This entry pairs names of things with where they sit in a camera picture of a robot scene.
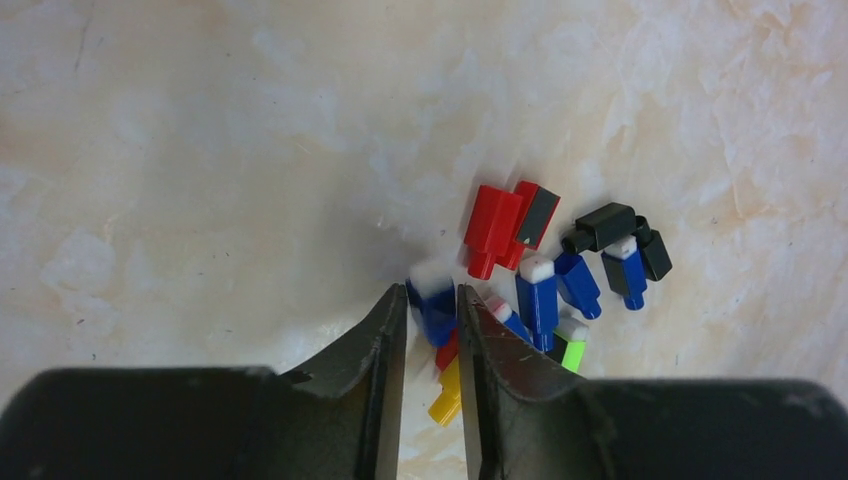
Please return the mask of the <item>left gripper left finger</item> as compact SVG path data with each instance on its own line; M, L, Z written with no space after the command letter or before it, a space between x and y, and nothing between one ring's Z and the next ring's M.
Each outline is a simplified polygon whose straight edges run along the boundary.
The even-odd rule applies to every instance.
M1 415L5 479L392 479L407 293L278 373L265 366L63 368Z

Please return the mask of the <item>yellow pen cap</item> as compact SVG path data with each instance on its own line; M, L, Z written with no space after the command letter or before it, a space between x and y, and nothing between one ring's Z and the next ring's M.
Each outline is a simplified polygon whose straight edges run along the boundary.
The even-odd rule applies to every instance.
M459 359L455 357L439 374L441 392L428 409L428 415L441 427L447 427L461 411Z

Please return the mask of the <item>red pen cap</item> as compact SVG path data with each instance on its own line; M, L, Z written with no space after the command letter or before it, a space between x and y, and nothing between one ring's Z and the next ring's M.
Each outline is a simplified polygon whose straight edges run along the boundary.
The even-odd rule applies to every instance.
M521 180L514 193L522 198L506 252L496 263L515 271L526 250L537 251L554 216L561 197L537 183Z
M476 279L488 280L496 260L504 255L513 242L513 227L517 221L522 197L490 185L478 188L468 226L463 239L468 249L467 273Z
M435 364L440 372L444 372L458 354L458 329L454 328L445 345L436 350Z

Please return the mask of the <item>green pen cap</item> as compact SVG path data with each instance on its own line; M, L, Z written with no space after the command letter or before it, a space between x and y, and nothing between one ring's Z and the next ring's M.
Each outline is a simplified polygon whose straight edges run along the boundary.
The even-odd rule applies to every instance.
M572 373L578 373L589 338L589 327L570 315L561 316L554 330L553 348L546 355Z

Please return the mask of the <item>black pen cap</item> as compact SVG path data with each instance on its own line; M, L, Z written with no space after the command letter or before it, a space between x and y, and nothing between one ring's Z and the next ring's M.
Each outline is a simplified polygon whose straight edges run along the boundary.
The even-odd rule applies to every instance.
M673 268L661 233L650 227L646 217L639 215L634 237L646 278L652 282L661 281Z
M633 207L611 202L574 221L560 244L566 253L600 252L635 232L636 212Z

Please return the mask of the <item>blue pen cap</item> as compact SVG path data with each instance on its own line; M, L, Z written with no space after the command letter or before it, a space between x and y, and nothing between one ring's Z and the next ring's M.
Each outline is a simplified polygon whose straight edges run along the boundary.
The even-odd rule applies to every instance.
M559 324L554 262L541 255L525 258L519 264L515 283L520 319L530 331L533 345L542 352L552 350Z
M522 323L518 313L504 298L498 295L491 295L485 300L485 304L496 320L526 343L532 343L528 329Z
M579 254L563 252L554 260L554 268L563 301L587 320L599 318L600 289L585 259Z
M413 265L405 280L413 319L428 342L441 348L456 327L456 289L450 269L438 260Z
M614 242L601 252L601 258L610 290L621 297L628 310L641 310L647 278L636 238L630 235Z

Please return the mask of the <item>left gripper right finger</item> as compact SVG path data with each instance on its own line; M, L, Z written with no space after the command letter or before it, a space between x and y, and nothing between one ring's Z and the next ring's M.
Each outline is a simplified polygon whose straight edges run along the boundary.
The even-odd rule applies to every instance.
M847 412L792 379L588 380L457 291L472 479L843 479Z

